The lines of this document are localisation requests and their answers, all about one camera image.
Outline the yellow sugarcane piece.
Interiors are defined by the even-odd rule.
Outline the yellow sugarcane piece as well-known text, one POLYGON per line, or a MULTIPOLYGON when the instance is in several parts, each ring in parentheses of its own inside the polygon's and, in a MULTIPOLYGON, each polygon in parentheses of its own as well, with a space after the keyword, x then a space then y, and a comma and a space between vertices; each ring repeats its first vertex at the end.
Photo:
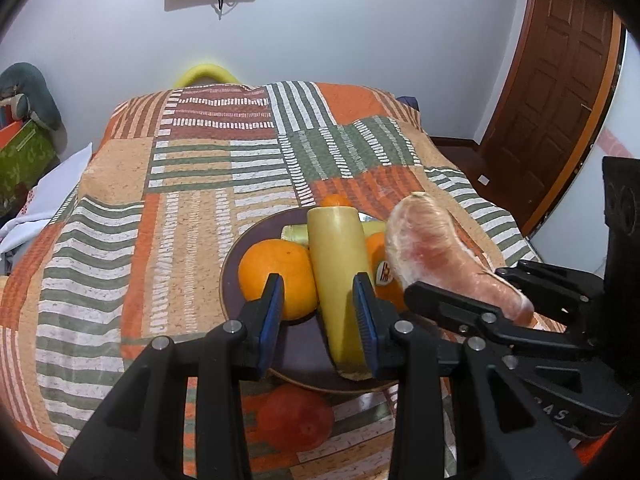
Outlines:
POLYGON ((349 380, 371 377, 352 303, 352 281, 371 266, 358 211, 347 206, 307 212, 308 247, 329 354, 337 374, 349 380))

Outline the green sugarcane piece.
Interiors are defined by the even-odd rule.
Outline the green sugarcane piece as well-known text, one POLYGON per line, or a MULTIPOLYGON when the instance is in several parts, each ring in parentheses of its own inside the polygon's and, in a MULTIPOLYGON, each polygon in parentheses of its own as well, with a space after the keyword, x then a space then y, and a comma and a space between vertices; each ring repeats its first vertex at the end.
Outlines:
MULTIPOLYGON (((361 221, 364 237, 369 237, 376 233, 383 233, 385 223, 378 220, 361 221)), ((308 246, 308 229, 306 224, 292 224, 284 226, 280 235, 281 240, 287 240, 302 246, 308 246)))

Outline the green cardboard box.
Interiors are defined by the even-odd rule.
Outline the green cardboard box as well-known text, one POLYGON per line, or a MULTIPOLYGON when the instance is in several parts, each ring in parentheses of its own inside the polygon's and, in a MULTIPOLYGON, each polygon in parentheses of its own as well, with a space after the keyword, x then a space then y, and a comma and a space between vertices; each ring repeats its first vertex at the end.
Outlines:
POLYGON ((2 217, 23 207, 28 191, 57 157, 47 130, 32 120, 1 130, 2 217))

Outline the grey plush toy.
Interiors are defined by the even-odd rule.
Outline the grey plush toy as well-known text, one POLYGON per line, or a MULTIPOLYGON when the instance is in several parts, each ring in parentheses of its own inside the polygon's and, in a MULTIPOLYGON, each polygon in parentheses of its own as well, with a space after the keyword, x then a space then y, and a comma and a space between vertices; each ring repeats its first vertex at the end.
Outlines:
POLYGON ((11 107, 15 119, 31 119, 40 127, 56 131, 62 118, 43 74, 36 66, 21 62, 1 73, 1 105, 11 107))

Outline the striped patchwork bedspread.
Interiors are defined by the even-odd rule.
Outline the striped patchwork bedspread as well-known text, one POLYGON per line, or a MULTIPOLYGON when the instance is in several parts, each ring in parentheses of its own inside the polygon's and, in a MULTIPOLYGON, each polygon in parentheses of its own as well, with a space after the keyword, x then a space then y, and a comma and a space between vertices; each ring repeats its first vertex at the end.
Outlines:
POLYGON ((346 84, 206 84, 116 108, 1 293, 1 404, 49 470, 153 338, 224 320, 221 269, 258 221, 347 197, 385 219, 432 193, 488 266, 535 258, 504 209, 440 154, 420 115, 346 84))

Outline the purple round plate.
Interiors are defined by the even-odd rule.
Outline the purple round plate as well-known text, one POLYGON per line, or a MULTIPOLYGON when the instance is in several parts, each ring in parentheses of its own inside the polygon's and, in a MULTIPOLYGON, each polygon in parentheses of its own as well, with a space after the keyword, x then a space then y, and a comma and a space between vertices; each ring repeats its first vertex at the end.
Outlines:
MULTIPOLYGON (((240 289, 238 266, 247 249, 261 240, 276 238, 288 224, 306 222, 308 209, 297 207, 277 212, 250 226, 233 243, 221 268, 219 295, 226 318, 236 318, 245 304, 240 289)), ((318 312, 294 322, 280 324, 271 374, 311 390, 332 394, 361 394, 392 385, 389 380, 347 379, 337 373, 326 344, 318 312)))

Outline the red tomato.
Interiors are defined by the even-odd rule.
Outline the red tomato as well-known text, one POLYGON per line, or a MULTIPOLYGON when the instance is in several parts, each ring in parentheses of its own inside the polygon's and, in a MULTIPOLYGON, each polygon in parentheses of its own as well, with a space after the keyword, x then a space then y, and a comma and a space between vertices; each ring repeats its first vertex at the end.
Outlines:
POLYGON ((334 411, 311 390, 287 384, 275 388, 256 413, 258 437, 281 452, 307 452, 331 437, 334 411))

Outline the small mandarin orange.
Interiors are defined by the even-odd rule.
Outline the small mandarin orange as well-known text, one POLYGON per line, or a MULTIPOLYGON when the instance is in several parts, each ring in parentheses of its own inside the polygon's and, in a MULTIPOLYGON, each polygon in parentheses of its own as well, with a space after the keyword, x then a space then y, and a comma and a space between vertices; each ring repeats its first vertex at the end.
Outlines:
POLYGON ((329 194, 320 200, 321 207, 351 207, 352 201, 341 194, 329 194))

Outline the brown wooden door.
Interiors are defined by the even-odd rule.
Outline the brown wooden door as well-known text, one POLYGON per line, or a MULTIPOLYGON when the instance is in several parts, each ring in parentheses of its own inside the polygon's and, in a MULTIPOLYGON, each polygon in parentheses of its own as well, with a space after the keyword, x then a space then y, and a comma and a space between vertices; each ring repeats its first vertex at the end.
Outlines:
POLYGON ((604 0, 527 0, 513 61, 480 144, 492 196, 525 234, 561 198, 596 135, 623 24, 604 0))

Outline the white folded cloth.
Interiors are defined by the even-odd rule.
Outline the white folded cloth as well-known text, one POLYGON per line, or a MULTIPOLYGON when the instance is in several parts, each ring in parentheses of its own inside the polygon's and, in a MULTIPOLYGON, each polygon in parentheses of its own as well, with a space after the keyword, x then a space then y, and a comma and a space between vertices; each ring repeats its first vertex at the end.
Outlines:
POLYGON ((17 216, 1 228, 1 255, 37 237, 77 188, 93 154, 92 143, 61 162, 42 177, 27 195, 17 216))

